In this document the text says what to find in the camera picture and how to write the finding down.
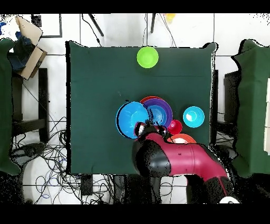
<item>lime green bowl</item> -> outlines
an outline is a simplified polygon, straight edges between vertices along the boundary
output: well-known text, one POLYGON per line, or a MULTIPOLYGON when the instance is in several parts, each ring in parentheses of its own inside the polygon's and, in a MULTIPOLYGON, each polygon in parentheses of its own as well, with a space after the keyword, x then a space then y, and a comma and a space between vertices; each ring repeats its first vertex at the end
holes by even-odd
POLYGON ((151 46, 141 48, 137 53, 137 62, 145 69, 150 69, 158 62, 158 52, 151 46))

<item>orange bowl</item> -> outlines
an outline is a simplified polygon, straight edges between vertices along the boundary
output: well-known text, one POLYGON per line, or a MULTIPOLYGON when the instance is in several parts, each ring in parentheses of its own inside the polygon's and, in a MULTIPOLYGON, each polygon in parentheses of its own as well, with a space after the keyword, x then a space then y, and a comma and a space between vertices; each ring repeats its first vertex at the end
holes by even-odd
POLYGON ((143 104, 146 100, 149 100, 149 99, 161 99, 160 97, 156 97, 156 96, 149 96, 149 97, 144 97, 140 103, 143 104))
POLYGON ((174 142, 174 143, 196 143, 196 141, 189 135, 186 134, 178 134, 173 135, 172 137, 167 139, 168 142, 174 142))

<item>blue bowl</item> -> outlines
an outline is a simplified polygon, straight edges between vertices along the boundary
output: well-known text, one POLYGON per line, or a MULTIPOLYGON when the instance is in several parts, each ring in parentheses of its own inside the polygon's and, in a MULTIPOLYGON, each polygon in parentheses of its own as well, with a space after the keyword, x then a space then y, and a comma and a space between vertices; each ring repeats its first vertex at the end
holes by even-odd
POLYGON ((205 114, 201 108, 192 106, 185 110, 183 120, 187 126, 196 128, 203 124, 205 114))
POLYGON ((137 138, 134 134, 135 125, 138 122, 145 123, 149 120, 146 108, 139 102, 127 102, 117 111, 115 123, 121 135, 127 138, 137 138))
POLYGON ((167 121, 167 115, 165 110, 158 106, 158 105, 152 105, 147 107, 147 111, 150 114, 150 117, 152 116, 152 121, 154 122, 154 124, 156 125, 156 122, 159 125, 165 125, 166 121, 167 121))

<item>cardboard box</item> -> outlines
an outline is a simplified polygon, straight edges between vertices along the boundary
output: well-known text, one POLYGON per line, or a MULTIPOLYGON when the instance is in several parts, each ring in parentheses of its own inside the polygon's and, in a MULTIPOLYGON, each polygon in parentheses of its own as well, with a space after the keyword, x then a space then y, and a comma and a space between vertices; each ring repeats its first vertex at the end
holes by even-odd
MULTIPOLYGON (((16 22, 20 28, 21 34, 29 38, 32 44, 36 46, 43 34, 42 30, 20 16, 16 17, 16 22)), ((34 77, 46 55, 46 51, 36 46, 25 68, 21 72, 18 72, 18 74, 27 80, 34 77)))

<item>bowl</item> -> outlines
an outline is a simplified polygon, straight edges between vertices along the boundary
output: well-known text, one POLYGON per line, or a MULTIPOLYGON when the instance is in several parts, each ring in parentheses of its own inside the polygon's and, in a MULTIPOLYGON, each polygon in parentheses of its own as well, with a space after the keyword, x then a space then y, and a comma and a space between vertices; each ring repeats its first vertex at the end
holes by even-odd
POLYGON ((187 126, 196 128, 203 124, 205 114, 201 108, 192 106, 185 110, 183 120, 187 126))
POLYGON ((158 52, 151 46, 141 48, 137 53, 137 62, 145 69, 150 69, 158 62, 158 52))
POLYGON ((149 120, 146 108, 139 102, 127 102, 117 111, 115 123, 117 130, 126 138, 137 138, 134 129, 138 122, 149 120))
POLYGON ((149 100, 149 99, 161 99, 160 97, 156 97, 156 96, 149 96, 149 97, 144 97, 140 103, 143 104, 146 100, 149 100))
POLYGON ((146 100, 143 105, 146 107, 151 120, 156 125, 163 125, 166 128, 169 127, 172 121, 172 110, 170 105, 168 105, 162 99, 149 99, 146 100))
POLYGON ((182 131, 182 124, 179 120, 172 120, 169 127, 168 127, 169 133, 172 135, 177 135, 182 131))
POLYGON ((178 144, 196 143, 196 141, 189 135, 178 134, 167 139, 168 142, 174 142, 178 144))

